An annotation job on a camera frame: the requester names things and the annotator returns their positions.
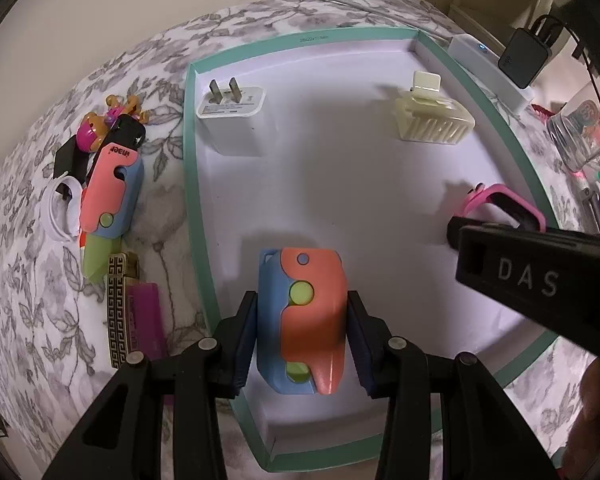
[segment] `clear plastic container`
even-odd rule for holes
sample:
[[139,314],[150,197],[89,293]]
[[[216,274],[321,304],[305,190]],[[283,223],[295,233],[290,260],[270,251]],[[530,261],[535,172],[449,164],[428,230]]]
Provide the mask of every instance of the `clear plastic container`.
[[564,165],[573,173],[600,156],[600,103],[589,82],[546,124]]

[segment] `white cable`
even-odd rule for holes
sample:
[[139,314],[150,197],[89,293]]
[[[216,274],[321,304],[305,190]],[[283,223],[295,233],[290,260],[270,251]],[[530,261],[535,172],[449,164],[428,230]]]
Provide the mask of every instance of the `white cable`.
[[[60,184],[65,184],[71,190],[71,200],[63,213],[55,212],[53,208],[53,199],[56,197],[56,189]],[[40,201],[40,223],[49,238],[65,244],[75,242],[80,234],[81,195],[80,182],[69,176],[67,172],[47,184]]]
[[349,7],[353,7],[354,9],[357,9],[357,10],[364,10],[365,12],[370,12],[371,14],[377,14],[378,16],[383,16],[384,18],[389,18],[390,20],[394,20],[394,22],[398,22],[403,25],[407,25],[409,27],[417,28],[418,30],[421,30],[422,32],[428,34],[429,36],[433,36],[437,40],[443,41],[443,43],[445,43],[445,44],[449,44],[449,42],[451,41],[449,38],[445,38],[444,36],[441,36],[440,34],[434,32],[433,30],[422,27],[417,22],[412,22],[410,20],[402,18],[401,16],[395,16],[394,14],[389,14],[388,12],[384,12],[383,10],[374,9],[373,7],[367,7],[364,5],[356,4],[354,2],[348,2],[347,0],[322,0],[322,1],[336,2],[337,4],[343,4],[343,5],[346,5]]

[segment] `green button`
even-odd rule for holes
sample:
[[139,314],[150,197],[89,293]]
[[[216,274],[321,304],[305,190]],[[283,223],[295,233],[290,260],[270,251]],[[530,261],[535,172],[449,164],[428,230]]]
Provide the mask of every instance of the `green button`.
[[100,215],[100,225],[102,227],[110,227],[113,224],[113,215],[111,213],[102,213]]
[[308,282],[295,282],[291,285],[289,297],[296,305],[306,305],[314,298],[314,288]]
[[286,376],[295,383],[305,383],[311,377],[311,372],[304,363],[287,363]]

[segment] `black cable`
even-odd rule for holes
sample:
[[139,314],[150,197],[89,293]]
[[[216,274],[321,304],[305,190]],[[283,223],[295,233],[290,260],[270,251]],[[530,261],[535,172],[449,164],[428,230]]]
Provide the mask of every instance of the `black cable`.
[[569,34],[571,34],[571,37],[576,41],[578,48],[582,51],[582,59],[584,60],[584,65],[587,67],[587,72],[589,73],[589,78],[591,79],[591,84],[593,85],[593,89],[596,93],[596,97],[598,98],[598,104],[600,104],[600,92],[598,91],[598,85],[596,84],[596,81],[593,77],[591,62],[587,58],[586,54],[584,53],[584,50],[582,49],[582,47],[583,47],[582,42],[580,41],[580,38],[578,38],[577,34],[573,31],[573,29],[569,25],[564,23],[562,20],[560,20],[559,18],[556,18],[555,16],[552,16],[551,14],[542,14],[541,16],[538,16],[536,18],[536,20],[533,22],[533,25],[531,25],[531,27],[529,27],[529,32],[531,32],[533,35],[535,35],[536,32],[538,31],[538,29],[540,28],[542,21],[547,18],[551,18],[551,19],[555,20],[554,23],[549,25],[550,31],[554,27],[563,27],[563,28],[565,28],[565,30],[567,30],[567,32]]

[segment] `translucent yellow object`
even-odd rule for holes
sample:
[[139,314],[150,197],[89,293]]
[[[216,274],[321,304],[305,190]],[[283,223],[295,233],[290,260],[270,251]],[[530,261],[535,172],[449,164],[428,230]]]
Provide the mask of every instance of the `translucent yellow object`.
[[458,101],[440,93],[440,76],[414,72],[413,87],[395,100],[395,118],[402,140],[457,144],[475,120]]

